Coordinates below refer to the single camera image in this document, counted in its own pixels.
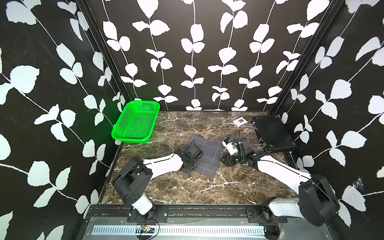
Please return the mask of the grey grid pillowcase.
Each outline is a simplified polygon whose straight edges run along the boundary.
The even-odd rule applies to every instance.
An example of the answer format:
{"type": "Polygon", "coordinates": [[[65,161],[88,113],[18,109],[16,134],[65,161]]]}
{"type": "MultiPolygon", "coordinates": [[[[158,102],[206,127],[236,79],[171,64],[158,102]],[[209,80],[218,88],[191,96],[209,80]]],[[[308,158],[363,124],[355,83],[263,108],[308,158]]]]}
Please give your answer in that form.
{"type": "Polygon", "coordinates": [[[192,141],[195,141],[195,144],[203,151],[203,156],[199,159],[200,163],[196,168],[196,172],[213,179],[219,167],[219,160],[224,149],[223,144],[197,135],[191,137],[190,142],[192,141]]]}

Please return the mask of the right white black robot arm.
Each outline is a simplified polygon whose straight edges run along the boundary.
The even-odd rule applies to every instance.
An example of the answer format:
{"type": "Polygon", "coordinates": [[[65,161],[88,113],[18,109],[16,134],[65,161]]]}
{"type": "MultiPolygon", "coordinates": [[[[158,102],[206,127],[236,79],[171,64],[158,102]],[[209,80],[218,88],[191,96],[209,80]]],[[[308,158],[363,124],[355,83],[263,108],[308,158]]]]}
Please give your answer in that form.
{"type": "Polygon", "coordinates": [[[226,167],[237,164],[252,167],[272,176],[298,194],[296,198],[271,198],[264,202],[262,214],[267,221],[272,216],[296,217],[320,227],[338,214],[340,204],[323,175],[301,172],[275,160],[266,152],[255,151],[247,138],[236,141],[226,138],[223,146],[228,151],[221,157],[226,167]]]}

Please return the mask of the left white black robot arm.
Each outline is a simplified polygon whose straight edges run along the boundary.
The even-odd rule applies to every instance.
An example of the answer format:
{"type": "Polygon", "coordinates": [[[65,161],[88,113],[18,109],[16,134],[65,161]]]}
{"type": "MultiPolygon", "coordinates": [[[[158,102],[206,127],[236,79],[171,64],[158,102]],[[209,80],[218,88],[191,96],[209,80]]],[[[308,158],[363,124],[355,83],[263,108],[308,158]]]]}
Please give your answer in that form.
{"type": "Polygon", "coordinates": [[[134,157],[113,179],[114,190],[126,206],[134,208],[140,216],[150,218],[156,209],[145,194],[150,181],[170,172],[183,171],[189,175],[197,168],[203,155],[203,150],[192,142],[187,148],[165,157],[150,160],[134,157]]]}

